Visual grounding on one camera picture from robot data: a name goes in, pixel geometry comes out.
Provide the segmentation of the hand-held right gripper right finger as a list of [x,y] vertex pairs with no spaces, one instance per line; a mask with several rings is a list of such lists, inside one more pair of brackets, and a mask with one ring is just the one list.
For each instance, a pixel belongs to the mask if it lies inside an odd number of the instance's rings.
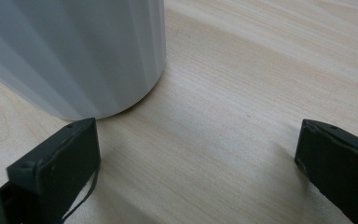
[[358,137],[337,126],[305,119],[295,163],[310,182],[358,224]]

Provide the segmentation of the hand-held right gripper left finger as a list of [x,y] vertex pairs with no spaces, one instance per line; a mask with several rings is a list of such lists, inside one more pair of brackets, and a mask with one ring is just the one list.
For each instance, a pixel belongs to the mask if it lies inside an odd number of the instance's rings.
[[0,224],[63,224],[95,186],[101,164],[96,120],[70,123],[7,167]]

